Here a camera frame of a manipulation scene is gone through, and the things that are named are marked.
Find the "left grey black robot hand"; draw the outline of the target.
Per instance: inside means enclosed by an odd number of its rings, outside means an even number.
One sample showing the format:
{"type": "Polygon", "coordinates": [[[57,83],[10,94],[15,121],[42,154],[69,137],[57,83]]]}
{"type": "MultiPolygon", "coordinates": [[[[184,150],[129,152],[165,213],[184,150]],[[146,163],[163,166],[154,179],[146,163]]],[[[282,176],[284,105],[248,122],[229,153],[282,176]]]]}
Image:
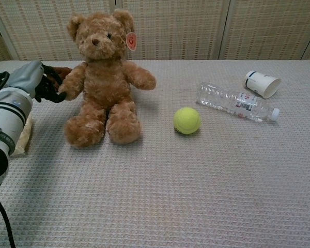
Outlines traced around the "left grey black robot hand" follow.
{"type": "Polygon", "coordinates": [[[59,93],[58,88],[70,72],[68,67],[52,67],[34,60],[11,73],[6,85],[27,92],[37,102],[45,99],[60,103],[67,93],[59,93]]]}

